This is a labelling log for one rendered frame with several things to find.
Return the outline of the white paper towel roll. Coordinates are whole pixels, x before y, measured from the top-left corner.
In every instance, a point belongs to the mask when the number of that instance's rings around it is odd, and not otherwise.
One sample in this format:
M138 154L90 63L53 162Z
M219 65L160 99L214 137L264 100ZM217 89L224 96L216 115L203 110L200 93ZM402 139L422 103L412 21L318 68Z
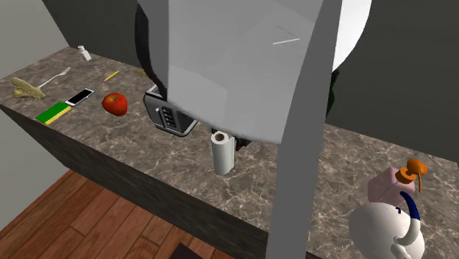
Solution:
M211 135L214 172L225 175L234 167L235 138L225 132L216 131Z

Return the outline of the silver toaster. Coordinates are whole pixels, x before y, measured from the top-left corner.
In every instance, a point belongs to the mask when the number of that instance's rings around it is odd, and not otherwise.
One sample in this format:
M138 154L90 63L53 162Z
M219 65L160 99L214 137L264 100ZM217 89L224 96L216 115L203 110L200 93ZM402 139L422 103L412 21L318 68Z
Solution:
M197 124L197 120L165 101L155 84L145 91L143 102L150 119L160 130L185 137Z

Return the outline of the red apple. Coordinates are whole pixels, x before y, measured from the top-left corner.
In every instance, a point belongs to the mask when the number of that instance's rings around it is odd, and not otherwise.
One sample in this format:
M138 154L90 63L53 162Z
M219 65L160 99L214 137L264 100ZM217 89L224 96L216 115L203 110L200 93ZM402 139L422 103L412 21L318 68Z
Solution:
M102 107L114 116L124 116L128 110L127 98L121 93L110 93L102 100Z

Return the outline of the pink soap dispenser orange pump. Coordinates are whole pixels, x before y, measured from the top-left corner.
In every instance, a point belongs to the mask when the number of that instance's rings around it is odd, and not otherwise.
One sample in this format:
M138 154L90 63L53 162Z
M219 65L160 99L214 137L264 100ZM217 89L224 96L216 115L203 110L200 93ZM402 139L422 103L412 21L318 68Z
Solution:
M421 193L421 176L427 174L427 167L419 160L409 159L406 167L388 167L368 182L368 200L398 206L404 202L400 192L414 194L415 181L418 180Z

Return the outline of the white teapot with blue trim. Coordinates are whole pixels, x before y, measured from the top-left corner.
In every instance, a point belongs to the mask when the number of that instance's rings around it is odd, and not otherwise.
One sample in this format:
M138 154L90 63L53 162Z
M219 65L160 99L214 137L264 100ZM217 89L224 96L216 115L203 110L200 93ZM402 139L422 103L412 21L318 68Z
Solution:
M421 219L410 194L402 191L408 212L384 202L370 202L354 209L349 234L366 259L422 259L425 251Z

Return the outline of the white smartphone with black screen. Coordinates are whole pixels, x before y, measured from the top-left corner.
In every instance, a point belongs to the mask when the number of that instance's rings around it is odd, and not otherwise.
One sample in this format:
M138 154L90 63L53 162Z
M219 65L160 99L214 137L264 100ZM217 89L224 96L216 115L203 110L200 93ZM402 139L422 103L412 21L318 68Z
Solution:
M72 96L70 99L67 99L65 101L65 103L70 105L70 106L72 106L72 107L74 107L74 106L78 105L80 102L82 102L85 99L87 99L93 93L94 93L93 90L88 89L88 88L84 88L79 93L77 93L74 96Z

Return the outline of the green and yellow sponge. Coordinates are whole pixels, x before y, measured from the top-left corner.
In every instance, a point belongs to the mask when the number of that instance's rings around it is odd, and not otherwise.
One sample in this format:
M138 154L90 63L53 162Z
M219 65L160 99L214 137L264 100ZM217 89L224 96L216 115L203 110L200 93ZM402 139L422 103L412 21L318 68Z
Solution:
M70 109L70 105L64 102L58 102L52 107L50 107L48 110L36 116L35 119L42 124L49 125L50 123L58 119L61 115L67 113Z

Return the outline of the silver fork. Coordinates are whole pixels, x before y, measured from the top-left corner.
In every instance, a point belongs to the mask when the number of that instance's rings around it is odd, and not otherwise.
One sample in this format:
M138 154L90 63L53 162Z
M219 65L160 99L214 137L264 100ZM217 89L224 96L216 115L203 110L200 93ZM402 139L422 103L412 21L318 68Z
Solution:
M52 78L46 80L45 82L43 82L42 84L40 84L39 86L37 86L38 89L42 88L44 85L48 84L49 82L51 82L53 79L55 79L56 77L61 77L61 76L64 76L66 75L69 71L71 70L71 67L67 67L64 71L62 71L61 73L53 76Z

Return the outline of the tan ginger root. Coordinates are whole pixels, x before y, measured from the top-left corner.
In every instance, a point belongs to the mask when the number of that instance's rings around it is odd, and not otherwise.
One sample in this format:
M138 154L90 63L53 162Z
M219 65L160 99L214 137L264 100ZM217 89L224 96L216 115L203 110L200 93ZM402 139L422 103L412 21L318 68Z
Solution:
M15 86L15 89L13 89L13 96L15 98L30 97L35 100L40 100L46 97L39 88L31 86L28 82L22 79L13 77L11 82Z

